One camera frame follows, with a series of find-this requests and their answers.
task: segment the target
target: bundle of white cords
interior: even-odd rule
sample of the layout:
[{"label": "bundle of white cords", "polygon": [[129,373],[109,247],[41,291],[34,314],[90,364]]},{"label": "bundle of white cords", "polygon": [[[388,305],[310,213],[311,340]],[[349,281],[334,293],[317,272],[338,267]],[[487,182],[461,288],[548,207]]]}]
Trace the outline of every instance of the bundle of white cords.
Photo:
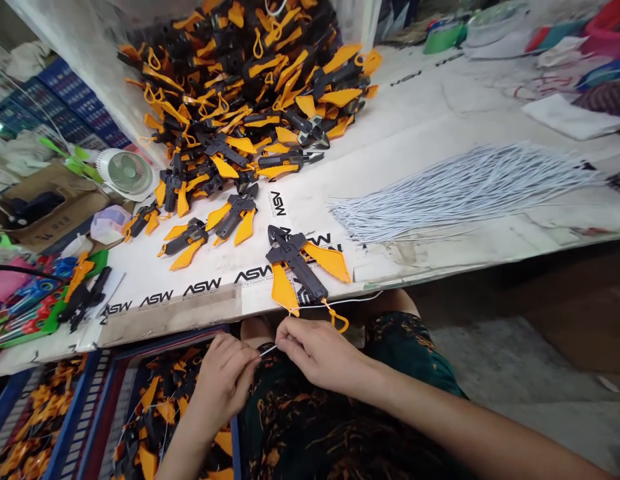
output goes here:
[{"label": "bundle of white cords", "polygon": [[354,240],[390,241],[424,227],[438,231],[520,213],[571,190],[604,185],[598,172],[581,166],[574,155],[531,143],[478,147],[329,210]]}]

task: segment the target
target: small electric fan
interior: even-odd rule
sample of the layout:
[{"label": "small electric fan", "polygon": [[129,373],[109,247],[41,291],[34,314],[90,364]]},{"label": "small electric fan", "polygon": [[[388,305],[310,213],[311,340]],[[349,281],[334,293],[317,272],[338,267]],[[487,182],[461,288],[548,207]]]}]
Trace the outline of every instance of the small electric fan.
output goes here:
[{"label": "small electric fan", "polygon": [[157,171],[136,153],[106,149],[96,165],[106,185],[132,201],[145,200],[159,184]]}]

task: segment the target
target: concrete floor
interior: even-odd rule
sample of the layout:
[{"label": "concrete floor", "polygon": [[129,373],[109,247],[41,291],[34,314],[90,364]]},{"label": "concrete floor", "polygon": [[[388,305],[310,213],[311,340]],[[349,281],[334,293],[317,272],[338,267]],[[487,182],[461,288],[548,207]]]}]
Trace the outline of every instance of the concrete floor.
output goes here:
[{"label": "concrete floor", "polygon": [[573,368],[524,318],[500,317],[485,275],[407,289],[460,386],[474,402],[620,475],[620,392]]}]

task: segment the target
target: dark green fabric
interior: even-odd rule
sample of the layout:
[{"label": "dark green fabric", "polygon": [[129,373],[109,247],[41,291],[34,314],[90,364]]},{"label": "dark green fabric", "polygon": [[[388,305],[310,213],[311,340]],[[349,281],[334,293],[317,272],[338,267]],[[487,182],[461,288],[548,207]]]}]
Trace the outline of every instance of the dark green fabric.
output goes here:
[{"label": "dark green fabric", "polygon": [[[450,364],[434,350],[414,315],[391,312],[374,319],[366,327],[363,352],[466,398]],[[248,478],[472,478],[440,446],[408,425],[313,386],[278,350],[266,354],[258,366],[242,420]]]}]

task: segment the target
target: fan grille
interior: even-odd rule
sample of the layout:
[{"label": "fan grille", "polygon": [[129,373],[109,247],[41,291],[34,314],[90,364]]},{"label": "fan grille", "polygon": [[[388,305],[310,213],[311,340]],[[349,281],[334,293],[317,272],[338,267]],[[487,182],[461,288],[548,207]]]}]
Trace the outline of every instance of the fan grille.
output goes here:
[{"label": "fan grille", "polygon": [[108,175],[118,189],[132,195],[144,192],[152,182],[150,166],[138,155],[128,152],[112,157],[108,162]]}]

